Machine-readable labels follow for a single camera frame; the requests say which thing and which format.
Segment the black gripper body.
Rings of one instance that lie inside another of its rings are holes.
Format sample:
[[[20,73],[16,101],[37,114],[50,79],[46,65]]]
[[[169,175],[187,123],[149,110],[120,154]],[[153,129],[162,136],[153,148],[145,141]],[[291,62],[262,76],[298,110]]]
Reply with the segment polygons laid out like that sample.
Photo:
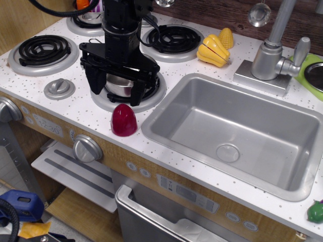
[[[139,49],[129,53],[127,60],[120,59],[118,53],[112,58],[105,56],[105,44],[81,43],[81,64],[85,69],[86,76],[94,78],[100,73],[108,73],[126,79],[154,79],[160,67],[154,60],[149,59]]]

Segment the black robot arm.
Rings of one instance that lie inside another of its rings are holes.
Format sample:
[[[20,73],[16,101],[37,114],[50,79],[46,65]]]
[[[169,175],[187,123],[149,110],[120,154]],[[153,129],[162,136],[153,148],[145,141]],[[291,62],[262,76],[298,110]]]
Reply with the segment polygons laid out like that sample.
[[[152,1],[104,1],[104,43],[81,43],[81,65],[91,91],[98,95],[106,76],[133,81],[130,104],[138,106],[145,90],[155,87],[160,67],[139,48],[141,22],[152,11]]]

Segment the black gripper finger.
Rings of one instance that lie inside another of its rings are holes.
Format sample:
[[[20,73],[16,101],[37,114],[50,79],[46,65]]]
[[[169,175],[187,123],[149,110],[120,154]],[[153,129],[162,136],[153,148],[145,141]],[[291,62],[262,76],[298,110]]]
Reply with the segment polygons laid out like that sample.
[[[97,68],[87,67],[85,74],[91,91],[98,95],[106,85],[106,72]]]
[[[143,80],[137,79],[134,81],[133,87],[131,89],[131,96],[130,96],[130,105],[131,106],[138,106],[143,98],[146,89],[149,89],[152,85],[150,79]]]

